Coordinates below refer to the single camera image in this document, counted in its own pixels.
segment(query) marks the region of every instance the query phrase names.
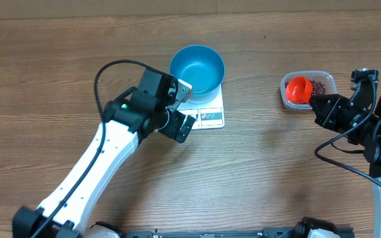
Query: red cup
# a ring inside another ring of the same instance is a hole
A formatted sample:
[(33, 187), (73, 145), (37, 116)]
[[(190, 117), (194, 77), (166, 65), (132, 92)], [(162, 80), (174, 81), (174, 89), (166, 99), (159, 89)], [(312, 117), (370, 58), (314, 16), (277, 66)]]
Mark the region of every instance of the red cup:
[(309, 104), (312, 93), (311, 82), (304, 76), (293, 78), (286, 88), (286, 99), (290, 102)]

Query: blue bowl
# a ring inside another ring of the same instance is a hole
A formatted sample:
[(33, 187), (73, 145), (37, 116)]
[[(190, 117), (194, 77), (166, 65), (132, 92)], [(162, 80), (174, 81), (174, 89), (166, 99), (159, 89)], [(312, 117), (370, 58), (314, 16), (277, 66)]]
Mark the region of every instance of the blue bowl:
[(170, 63), (170, 74), (191, 84), (194, 98), (217, 91), (225, 73), (222, 57), (207, 46), (187, 46), (179, 50)]

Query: white scale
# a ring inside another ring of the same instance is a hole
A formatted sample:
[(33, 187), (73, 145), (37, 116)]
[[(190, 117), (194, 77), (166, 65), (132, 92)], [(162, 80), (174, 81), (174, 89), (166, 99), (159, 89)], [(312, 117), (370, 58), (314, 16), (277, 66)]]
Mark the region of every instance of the white scale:
[(184, 102), (177, 108), (179, 112), (196, 118), (192, 130), (214, 129), (224, 127), (224, 107), (222, 87), (220, 86), (217, 95), (209, 102), (194, 104)]

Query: wooden table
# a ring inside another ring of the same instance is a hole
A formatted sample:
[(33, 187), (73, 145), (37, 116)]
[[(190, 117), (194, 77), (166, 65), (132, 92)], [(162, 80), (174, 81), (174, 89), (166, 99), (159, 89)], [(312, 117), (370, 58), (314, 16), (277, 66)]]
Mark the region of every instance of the wooden table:
[[(321, 69), (349, 97), (351, 71), (368, 67), (380, 71), (381, 92), (381, 11), (0, 21), (0, 237), (11, 237), (18, 208), (36, 207), (87, 148), (100, 121), (99, 68), (127, 58), (168, 72), (190, 44), (213, 47), (226, 63), (226, 126), (193, 131), (184, 144), (151, 135), (91, 222), (126, 231), (254, 230), (313, 216), (372, 237), (371, 183), (314, 157), (335, 133), (312, 112), (285, 110), (278, 88), (289, 72)], [(108, 69), (103, 101), (141, 75), (135, 65)], [(323, 154), (368, 171), (362, 156)]]

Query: beige wall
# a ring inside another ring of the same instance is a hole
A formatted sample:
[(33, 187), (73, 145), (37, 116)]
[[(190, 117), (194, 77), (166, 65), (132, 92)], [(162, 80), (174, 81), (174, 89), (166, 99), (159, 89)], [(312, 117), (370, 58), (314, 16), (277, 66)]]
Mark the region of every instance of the beige wall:
[(373, 9), (381, 0), (0, 0), (0, 19)]

